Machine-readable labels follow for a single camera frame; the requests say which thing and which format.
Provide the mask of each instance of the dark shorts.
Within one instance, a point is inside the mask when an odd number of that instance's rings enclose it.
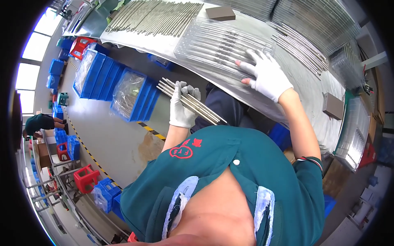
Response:
[[[40,125],[45,130],[55,129],[55,121],[51,115],[42,114]]]

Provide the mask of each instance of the green plastic stool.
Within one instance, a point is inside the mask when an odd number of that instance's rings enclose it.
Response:
[[[58,94],[58,104],[62,106],[67,106],[67,104],[69,104],[69,95],[67,92],[60,92]]]

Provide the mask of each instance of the yellow black hazard tape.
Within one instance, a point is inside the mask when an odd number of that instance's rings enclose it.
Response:
[[[152,128],[150,128],[149,126],[147,126],[144,122],[142,121],[137,121],[137,123],[142,126],[143,128],[145,128],[147,131],[151,132],[153,135],[155,135],[156,137],[160,138],[161,140],[165,141],[165,137],[162,136],[160,133],[156,132],[155,130],[153,130]]]
[[[93,159],[93,161],[95,162],[95,164],[100,168],[100,170],[105,174],[105,175],[107,175],[107,177],[116,185],[116,186],[118,186],[119,187],[119,189],[121,189],[121,190],[123,190],[108,174],[107,174],[107,172],[98,164],[98,162],[96,161],[96,159],[93,157],[93,155],[90,153],[90,151],[87,149],[87,147],[85,146],[85,144],[82,142],[82,139],[79,137],[79,135],[78,135],[78,133],[76,132],[76,130],[75,130],[75,127],[74,127],[74,125],[72,124],[72,122],[71,122],[71,120],[70,120],[70,117],[69,117],[69,115],[67,114],[67,111],[66,111],[66,109],[65,109],[65,107],[63,107],[63,112],[65,112],[66,113],[66,115],[67,115],[67,118],[68,118],[68,120],[69,120],[69,122],[70,122],[70,125],[72,126],[72,128],[74,129],[74,131],[75,131],[75,134],[76,134],[76,136],[78,137],[78,140],[81,142],[81,144],[82,144],[82,146],[85,148],[85,150],[86,150],[86,152],[89,154],[89,156]]]

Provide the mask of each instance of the red plastic stool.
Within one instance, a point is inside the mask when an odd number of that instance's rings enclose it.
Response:
[[[77,37],[71,45],[70,54],[79,60],[82,60],[82,54],[88,44],[94,43],[93,39],[87,37]]]
[[[130,236],[127,239],[127,242],[138,242],[138,239],[137,239],[136,235],[134,234],[134,232],[132,232],[130,234]]]
[[[74,173],[74,181],[80,192],[87,194],[93,190],[93,186],[97,185],[97,176],[100,175],[98,170],[93,171],[92,165],[87,165]]]
[[[59,161],[71,160],[69,154],[67,153],[67,142],[57,145],[56,153],[58,154]]]

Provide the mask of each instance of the hand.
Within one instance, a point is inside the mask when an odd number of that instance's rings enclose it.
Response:
[[[194,121],[195,113],[183,107],[180,102],[182,94],[190,94],[197,100],[201,100],[200,89],[193,88],[191,85],[186,86],[186,82],[175,82],[175,91],[170,100],[170,125],[190,128]]]
[[[289,88],[293,88],[293,85],[270,54],[266,53],[264,55],[262,51],[256,50],[254,52],[252,49],[247,49],[246,53],[256,62],[256,66],[240,61],[236,61],[235,64],[246,72],[253,74],[256,80],[247,78],[241,82],[250,85],[252,89],[277,103],[282,93]]]

